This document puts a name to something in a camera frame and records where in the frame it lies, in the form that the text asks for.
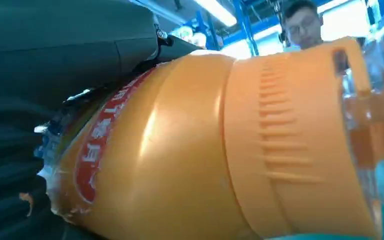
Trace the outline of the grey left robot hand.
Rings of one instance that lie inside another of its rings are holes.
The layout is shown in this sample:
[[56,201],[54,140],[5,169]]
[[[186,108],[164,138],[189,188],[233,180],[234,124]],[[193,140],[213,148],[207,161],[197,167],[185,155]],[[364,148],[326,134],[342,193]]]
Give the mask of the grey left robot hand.
[[46,114],[146,60],[197,47],[159,46],[154,14],[121,0],[0,0],[0,111]]

